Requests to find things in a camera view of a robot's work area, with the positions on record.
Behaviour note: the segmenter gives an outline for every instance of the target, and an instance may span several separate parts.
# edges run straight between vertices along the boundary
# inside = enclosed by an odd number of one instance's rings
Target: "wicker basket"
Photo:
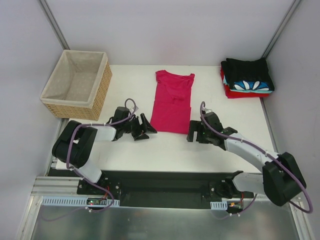
[[[105,52],[64,50],[41,101],[57,118],[97,121],[111,77]]]

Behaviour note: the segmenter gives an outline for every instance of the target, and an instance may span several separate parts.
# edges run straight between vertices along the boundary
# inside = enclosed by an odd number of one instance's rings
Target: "black folded cloth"
[[[230,89],[251,91],[274,91],[266,59],[241,61],[227,58],[221,62],[225,80]]]

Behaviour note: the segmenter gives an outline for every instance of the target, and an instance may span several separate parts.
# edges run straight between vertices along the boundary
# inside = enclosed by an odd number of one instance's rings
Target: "white wall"
[[[0,2],[0,239],[16,238],[59,120],[40,94],[62,53],[36,0]]]
[[[276,91],[265,100],[280,152],[293,154],[306,180],[320,236],[320,1],[305,0],[268,62]]]
[[[73,50],[117,65],[261,57],[293,0],[48,0]]]

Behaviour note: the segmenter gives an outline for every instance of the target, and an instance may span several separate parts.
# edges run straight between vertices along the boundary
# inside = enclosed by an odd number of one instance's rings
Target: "stack of folded clothes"
[[[229,99],[264,98],[275,90],[264,57],[256,61],[227,58],[221,62],[221,78]]]

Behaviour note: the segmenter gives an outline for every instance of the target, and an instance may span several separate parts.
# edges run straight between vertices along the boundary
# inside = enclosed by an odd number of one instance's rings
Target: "tabletop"
[[[228,99],[218,66],[111,65],[112,79],[99,121],[75,119],[81,123],[105,123],[127,98],[138,106],[150,121],[155,93],[156,71],[167,70],[178,75],[195,74],[191,93],[191,120],[200,120],[200,104],[212,109],[224,128],[232,127],[245,138],[273,150],[267,122],[259,98]],[[134,141],[124,134],[118,141],[95,142],[90,157],[101,170],[233,173],[242,170],[259,173],[241,157],[212,144],[187,142],[187,135],[169,132],[149,134],[150,139]],[[57,161],[56,169],[66,169]]]

